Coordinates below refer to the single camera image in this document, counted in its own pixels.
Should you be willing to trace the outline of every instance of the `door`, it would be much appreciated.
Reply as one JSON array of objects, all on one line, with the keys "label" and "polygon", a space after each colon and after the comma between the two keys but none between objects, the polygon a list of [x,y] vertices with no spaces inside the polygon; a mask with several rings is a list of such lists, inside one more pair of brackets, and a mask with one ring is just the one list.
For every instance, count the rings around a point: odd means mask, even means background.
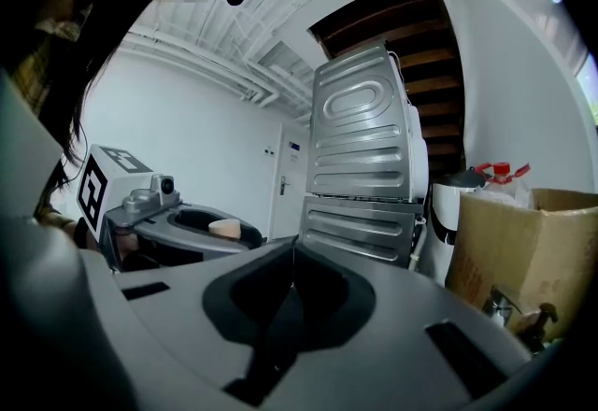
[{"label": "door", "polygon": [[283,126],[273,190],[270,239],[299,234],[307,181],[307,129]]}]

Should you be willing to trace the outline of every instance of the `wooden staircase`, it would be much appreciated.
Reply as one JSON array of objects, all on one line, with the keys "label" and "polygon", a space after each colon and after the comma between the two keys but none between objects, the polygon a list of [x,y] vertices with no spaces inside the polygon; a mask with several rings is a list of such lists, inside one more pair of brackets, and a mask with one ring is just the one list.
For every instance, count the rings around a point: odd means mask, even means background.
[{"label": "wooden staircase", "polygon": [[357,0],[311,27],[333,59],[377,40],[397,54],[432,178],[463,165],[463,73],[442,0]]}]

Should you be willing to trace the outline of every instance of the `red bottle cap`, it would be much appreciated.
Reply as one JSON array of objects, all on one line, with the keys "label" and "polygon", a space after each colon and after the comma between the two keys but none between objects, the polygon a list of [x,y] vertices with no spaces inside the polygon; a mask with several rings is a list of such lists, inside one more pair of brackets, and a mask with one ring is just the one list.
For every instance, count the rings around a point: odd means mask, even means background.
[{"label": "red bottle cap", "polygon": [[511,173],[511,164],[509,162],[498,162],[492,166],[496,176],[507,176]]}]

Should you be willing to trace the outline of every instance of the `metal panel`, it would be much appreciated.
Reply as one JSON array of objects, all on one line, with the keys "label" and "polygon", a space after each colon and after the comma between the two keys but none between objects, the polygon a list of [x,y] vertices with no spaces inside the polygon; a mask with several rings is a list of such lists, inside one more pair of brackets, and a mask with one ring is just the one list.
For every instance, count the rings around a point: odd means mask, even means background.
[{"label": "metal panel", "polygon": [[383,43],[316,71],[307,189],[408,199],[406,104]]},{"label": "metal panel", "polygon": [[326,245],[407,267],[421,211],[417,204],[306,197],[300,239],[313,249]]}]

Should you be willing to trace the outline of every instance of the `cardboard box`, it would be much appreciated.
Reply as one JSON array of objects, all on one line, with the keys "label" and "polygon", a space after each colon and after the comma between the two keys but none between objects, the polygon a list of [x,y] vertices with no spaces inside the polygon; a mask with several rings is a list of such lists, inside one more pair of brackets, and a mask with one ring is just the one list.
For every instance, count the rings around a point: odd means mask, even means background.
[{"label": "cardboard box", "polygon": [[[559,316],[546,326],[546,339],[552,340],[563,336],[573,321],[596,271],[598,195],[548,189],[532,193],[536,210],[461,195],[446,283],[479,309],[494,284],[534,306],[552,303]],[[512,319],[509,328],[514,327]]]}]

